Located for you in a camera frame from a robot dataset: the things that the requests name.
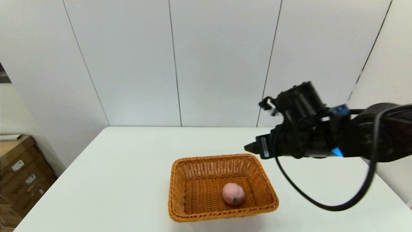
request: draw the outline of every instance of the panel seam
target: panel seam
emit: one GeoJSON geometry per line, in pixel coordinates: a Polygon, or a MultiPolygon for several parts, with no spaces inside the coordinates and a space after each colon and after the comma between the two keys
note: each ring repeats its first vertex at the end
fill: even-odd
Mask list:
{"type": "Polygon", "coordinates": [[[389,9],[391,8],[391,5],[392,5],[392,0],[391,0],[391,2],[389,3],[388,9],[386,10],[386,14],[385,14],[385,17],[384,17],[384,19],[383,19],[383,21],[382,21],[381,27],[379,28],[378,34],[376,35],[375,41],[373,42],[372,48],[371,48],[370,51],[369,51],[369,55],[368,55],[368,57],[366,58],[365,63],[363,64],[362,70],[360,71],[360,74],[359,74],[359,76],[358,76],[358,79],[357,79],[356,82],[355,82],[355,86],[353,87],[352,92],[355,90],[356,84],[358,83],[359,79],[361,78],[362,72],[363,72],[363,70],[365,69],[365,66],[366,66],[366,64],[367,64],[367,62],[368,62],[368,60],[369,60],[370,55],[372,54],[373,48],[375,47],[376,41],[378,40],[379,34],[381,33],[382,27],[383,27],[383,25],[384,25],[384,23],[385,23],[386,17],[388,16],[389,9]]]}
{"type": "Polygon", "coordinates": [[[179,96],[179,84],[178,84],[178,70],[176,68],[176,54],[175,54],[175,40],[173,38],[173,26],[172,26],[172,10],[170,8],[170,0],[169,0],[169,16],[170,16],[170,30],[172,32],[172,45],[173,45],[173,59],[175,62],[175,75],[176,75],[176,88],[178,92],[178,103],[179,103],[179,116],[180,116],[180,126],[182,127],[182,112],[180,110],[180,96],[179,96]]]}
{"type": "MultiPolygon", "coordinates": [[[[269,75],[270,61],[272,60],[272,53],[273,53],[273,48],[274,48],[274,45],[275,45],[276,33],[277,33],[277,31],[278,31],[279,18],[281,17],[282,3],[283,3],[283,0],[281,0],[281,4],[280,4],[280,6],[279,6],[278,20],[276,21],[275,34],[274,34],[274,36],[273,36],[272,49],[270,50],[269,64],[267,65],[266,79],[265,79],[265,85],[263,86],[263,93],[262,93],[262,100],[261,100],[261,101],[263,101],[263,97],[264,97],[264,95],[265,95],[267,76],[269,75]]],[[[262,109],[259,108],[259,114],[257,115],[256,127],[258,127],[258,124],[259,124],[259,118],[260,118],[260,112],[261,112],[261,111],[262,111],[262,109]]]]}
{"type": "Polygon", "coordinates": [[[67,14],[67,18],[69,19],[70,27],[72,28],[73,35],[75,36],[75,40],[76,40],[77,46],[79,48],[80,55],[82,56],[84,66],[86,67],[86,70],[87,70],[87,73],[89,75],[91,84],[93,85],[94,91],[96,92],[97,99],[99,100],[100,106],[102,107],[103,114],[104,114],[104,117],[106,118],[107,124],[110,126],[110,123],[109,123],[109,120],[107,118],[106,112],[104,111],[104,108],[103,108],[102,101],[100,100],[99,94],[97,93],[97,90],[96,90],[96,86],[94,85],[93,79],[91,78],[89,68],[87,67],[86,60],[84,59],[82,49],[80,48],[80,45],[79,45],[79,41],[77,40],[77,36],[76,36],[75,30],[73,28],[72,22],[70,20],[69,13],[67,12],[66,4],[64,3],[64,0],[62,0],[62,2],[63,2],[64,10],[66,11],[66,14],[67,14]]]}

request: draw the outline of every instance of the blue light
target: blue light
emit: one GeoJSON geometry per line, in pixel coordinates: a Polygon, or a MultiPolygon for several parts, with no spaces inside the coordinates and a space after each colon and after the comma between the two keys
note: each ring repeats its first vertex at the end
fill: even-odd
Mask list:
{"type": "Polygon", "coordinates": [[[331,152],[336,156],[343,157],[342,151],[338,147],[333,148],[331,152]]]}

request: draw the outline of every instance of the white wall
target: white wall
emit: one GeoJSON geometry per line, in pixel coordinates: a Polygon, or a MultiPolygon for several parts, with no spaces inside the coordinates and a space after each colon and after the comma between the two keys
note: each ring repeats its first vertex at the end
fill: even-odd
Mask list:
{"type": "MultiPolygon", "coordinates": [[[[390,0],[284,0],[265,96],[311,81],[328,106],[344,104],[355,87],[390,0]]],[[[281,123],[261,110],[259,127],[281,123]]]]}
{"type": "Polygon", "coordinates": [[[108,126],[61,0],[0,1],[0,61],[69,166],[108,126]]]}
{"type": "Polygon", "coordinates": [[[170,1],[183,126],[256,126],[280,3],[170,1]]]}
{"type": "Polygon", "coordinates": [[[168,1],[64,2],[109,124],[180,126],[168,1]]]}
{"type": "Polygon", "coordinates": [[[32,136],[57,176],[66,169],[12,84],[0,84],[0,134],[32,136]]]}
{"type": "MultiPolygon", "coordinates": [[[[412,1],[394,0],[349,100],[351,108],[379,102],[412,103],[412,1]]],[[[412,204],[412,156],[379,163],[379,176],[412,204]]]]}

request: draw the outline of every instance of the cardboard box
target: cardboard box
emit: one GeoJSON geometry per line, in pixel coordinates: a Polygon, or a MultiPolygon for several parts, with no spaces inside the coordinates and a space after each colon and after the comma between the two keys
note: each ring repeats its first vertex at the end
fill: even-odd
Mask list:
{"type": "Polygon", "coordinates": [[[1,224],[5,227],[15,228],[23,220],[20,216],[0,215],[1,224]]]}
{"type": "Polygon", "coordinates": [[[11,205],[0,204],[0,215],[23,218],[40,200],[54,181],[54,177],[49,176],[46,181],[35,184],[35,186],[31,188],[29,194],[23,194],[16,203],[11,205]]]}
{"type": "Polygon", "coordinates": [[[21,153],[25,152],[34,145],[33,139],[30,136],[22,136],[16,141],[0,142],[0,170],[7,167],[21,153]]]}
{"type": "Polygon", "coordinates": [[[3,186],[38,157],[34,146],[18,155],[12,162],[0,170],[0,185],[3,186]]]}
{"type": "Polygon", "coordinates": [[[43,156],[37,158],[23,169],[17,176],[2,186],[0,189],[0,202],[15,203],[17,200],[37,182],[45,181],[52,175],[52,171],[47,163],[43,161],[43,156]]]}

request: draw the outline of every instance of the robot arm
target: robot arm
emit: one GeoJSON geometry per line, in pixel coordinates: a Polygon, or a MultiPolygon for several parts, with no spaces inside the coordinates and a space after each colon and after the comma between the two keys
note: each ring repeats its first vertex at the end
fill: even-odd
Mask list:
{"type": "Polygon", "coordinates": [[[328,108],[310,82],[266,97],[259,106],[280,113],[283,123],[269,134],[256,137],[245,150],[262,159],[275,158],[288,182],[308,201],[329,211],[342,211],[357,204],[369,189],[377,162],[390,162],[412,154],[412,104],[379,103],[367,109],[350,110],[346,105],[328,108]],[[369,171],[358,193],[344,204],[327,206],[300,190],[283,170],[278,157],[328,156],[370,160],[369,171]]]}

